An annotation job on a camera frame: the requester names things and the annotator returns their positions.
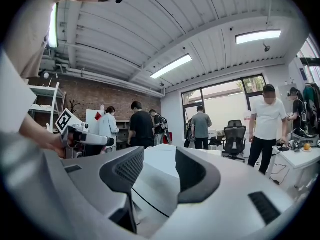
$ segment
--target chair armrest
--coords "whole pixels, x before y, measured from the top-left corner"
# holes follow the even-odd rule
[[[227,140],[227,139],[226,139],[225,137],[222,139],[222,142],[223,142],[223,149],[225,149],[226,140]]]

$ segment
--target corrugated metal ceiling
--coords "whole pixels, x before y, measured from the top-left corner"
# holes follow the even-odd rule
[[[64,1],[58,8],[57,55],[83,69],[159,91],[215,71],[285,58],[303,26],[286,0]],[[69,15],[79,6],[78,15]],[[270,19],[266,25],[270,9]],[[235,36],[281,29],[279,39],[236,45]],[[70,43],[68,35],[76,36]],[[179,57],[189,62],[159,79],[150,75]]]

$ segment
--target office chair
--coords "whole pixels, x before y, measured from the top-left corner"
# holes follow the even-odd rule
[[[231,120],[228,122],[228,127],[238,127],[242,126],[241,120]]]
[[[245,162],[243,158],[237,156],[245,150],[246,129],[245,126],[224,128],[225,139],[223,140],[224,151],[222,151],[222,154],[227,154],[224,157]]]

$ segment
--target fluorescent light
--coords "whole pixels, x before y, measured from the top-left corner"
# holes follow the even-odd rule
[[[57,4],[55,3],[52,7],[50,28],[49,28],[49,40],[48,44],[50,48],[58,48],[58,37],[57,37]]]
[[[279,38],[281,34],[281,30],[266,30],[266,31],[258,31],[247,34],[240,34],[235,36],[235,42],[237,45],[263,40],[263,39],[271,39],[271,38]]]
[[[157,79],[158,77],[161,77],[165,73],[168,73],[169,71],[174,70],[175,68],[180,67],[181,65],[183,65],[189,61],[192,61],[192,58],[190,57],[189,54],[187,54],[187,55],[183,56],[182,58],[176,60],[175,62],[172,62],[168,66],[165,66],[163,69],[160,69],[158,72],[151,75],[151,77],[153,79]]]
[[[233,95],[238,95],[238,94],[242,94],[242,92],[237,92],[237,93],[229,94],[228,96],[233,96]]]

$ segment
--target light blue shirt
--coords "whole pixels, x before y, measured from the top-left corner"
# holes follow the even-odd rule
[[[106,113],[99,120],[99,135],[106,136],[108,138],[114,139],[114,146],[117,146],[117,133],[119,128],[117,128],[117,121],[115,117],[109,113]]]

